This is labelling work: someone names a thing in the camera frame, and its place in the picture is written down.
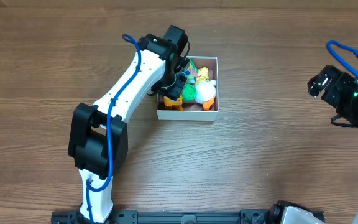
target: wooden surface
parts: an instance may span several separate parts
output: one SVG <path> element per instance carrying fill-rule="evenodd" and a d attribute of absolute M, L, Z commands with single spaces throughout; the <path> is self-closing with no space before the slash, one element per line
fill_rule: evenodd
<path fill-rule="evenodd" d="M 186 30 L 190 55 L 218 57 L 219 116 L 214 123 L 158 121 L 155 99 L 145 97 L 129 123 L 115 205 L 239 210 L 285 199 L 324 210 L 328 223 L 350 223 L 358 209 L 358 129 L 331 126 L 334 109 L 309 96 L 306 82 L 338 65 L 327 40 L 358 48 L 358 9 L 320 3 L 0 7 L 0 223 L 50 223 L 52 211 L 79 206 L 80 175 L 67 155 L 72 112 L 105 94 L 127 68 L 135 50 L 122 33 L 163 35 L 170 24 Z"/>

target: wooden table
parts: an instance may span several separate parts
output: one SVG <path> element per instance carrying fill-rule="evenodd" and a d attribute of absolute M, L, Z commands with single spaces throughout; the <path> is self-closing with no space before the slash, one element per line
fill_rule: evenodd
<path fill-rule="evenodd" d="M 224 2 L 0 7 L 0 223 L 50 223 L 52 211 L 79 206 L 81 179 L 67 155 L 72 112 L 126 70 L 135 49 L 122 33 L 163 35 L 170 24 L 186 30 L 190 55 L 218 57 L 219 116 L 159 121 L 155 99 L 145 97 L 114 177 L 115 206 L 239 210 L 284 199 L 324 210 L 328 223 L 350 223 L 358 129 L 331 126 L 334 109 L 308 95 L 306 83 L 327 64 L 342 68 L 326 41 L 358 48 L 358 5 Z M 235 3 L 242 8 L 228 8 Z"/>

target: white box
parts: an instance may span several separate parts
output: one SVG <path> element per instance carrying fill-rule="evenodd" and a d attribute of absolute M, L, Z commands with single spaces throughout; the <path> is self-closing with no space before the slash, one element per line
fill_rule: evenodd
<path fill-rule="evenodd" d="M 211 111 L 203 111 L 202 106 L 195 101 L 183 103 L 184 111 L 165 110 L 163 97 L 157 95 L 157 116 L 160 120 L 177 121 L 214 121 L 219 113 L 219 82 L 218 82 L 218 58 L 187 56 L 197 68 L 207 67 L 209 79 L 216 80 L 216 96 Z"/>

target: green ball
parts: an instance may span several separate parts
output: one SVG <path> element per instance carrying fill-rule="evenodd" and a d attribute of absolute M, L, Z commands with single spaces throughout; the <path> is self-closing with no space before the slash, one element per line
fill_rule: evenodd
<path fill-rule="evenodd" d="M 192 84 L 186 84 L 181 97 L 183 101 L 191 101 L 194 100 L 197 96 L 196 88 Z"/>

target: white plush toy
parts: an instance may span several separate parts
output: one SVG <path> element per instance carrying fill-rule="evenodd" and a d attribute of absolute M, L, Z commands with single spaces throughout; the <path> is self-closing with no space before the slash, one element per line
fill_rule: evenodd
<path fill-rule="evenodd" d="M 215 102 L 216 80 L 209 80 L 208 68 L 198 70 L 197 81 L 195 83 L 197 97 L 196 102 L 203 105 L 205 111 L 210 111 Z"/>

